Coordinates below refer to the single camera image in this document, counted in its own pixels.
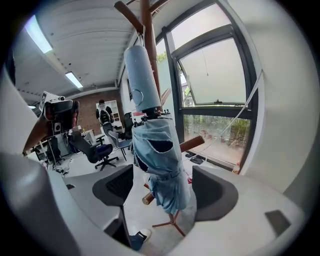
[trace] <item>black window frame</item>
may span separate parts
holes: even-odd
[[[230,24],[212,29],[202,35],[195,37],[178,49],[175,49],[171,31],[192,15],[214,4],[217,4],[221,8],[221,10],[230,20]],[[182,13],[174,21],[172,21],[168,26],[163,27],[161,33],[155,39],[156,44],[158,44],[162,39],[164,40],[165,44],[173,96],[175,127],[180,143],[184,141],[184,115],[220,116],[234,118],[242,109],[242,106],[203,106],[203,104],[201,104],[202,106],[196,107],[182,107],[182,87],[180,84],[178,69],[179,62],[177,60],[179,60],[182,56],[186,56],[194,51],[197,51],[199,46],[201,45],[202,47],[205,44],[208,46],[213,43],[218,43],[230,38],[234,39],[240,55],[245,79],[246,99],[248,99],[257,80],[253,58],[251,56],[247,41],[241,33],[238,25],[220,2],[214,0],[204,0],[194,5],[193,7]],[[251,120],[247,143],[240,161],[240,169],[243,167],[247,159],[255,135],[258,116],[258,101],[258,90],[256,90],[248,106],[239,116],[239,118]]]

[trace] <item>window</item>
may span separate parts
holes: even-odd
[[[224,134],[216,139],[231,122],[231,117],[191,115],[183,116],[184,140],[188,141],[198,135],[204,144],[192,151],[200,156],[217,162],[221,160],[235,165],[241,161],[250,130],[250,120],[237,118]]]
[[[172,31],[174,46],[180,46],[190,40],[221,26],[230,24],[230,20],[217,4],[213,4],[187,18]]]
[[[162,107],[164,110],[169,110],[173,121],[175,121],[174,100],[171,89],[171,77],[165,41],[163,39],[156,45],[156,54],[160,92],[162,94],[162,102],[164,102]]]
[[[246,102],[244,69],[233,38],[201,47],[179,61],[185,72],[180,75],[183,107]]]

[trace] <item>ceiling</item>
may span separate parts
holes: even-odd
[[[36,18],[62,66],[48,62],[25,29],[13,46],[16,88],[28,104],[43,91],[57,95],[80,91],[64,73],[73,72],[87,91],[115,84],[133,26],[113,7],[116,0],[58,0],[44,6]],[[139,16],[139,1],[129,5]]]

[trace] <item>ceiling light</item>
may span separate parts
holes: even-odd
[[[78,81],[72,72],[65,73],[65,76],[78,88],[82,88],[82,84]]]
[[[29,36],[35,42],[35,44],[40,48],[40,50],[45,54],[52,50],[51,45],[47,41],[45,35],[42,33],[39,24],[37,22],[36,16],[33,15],[28,22],[25,24],[25,30],[28,32]]]

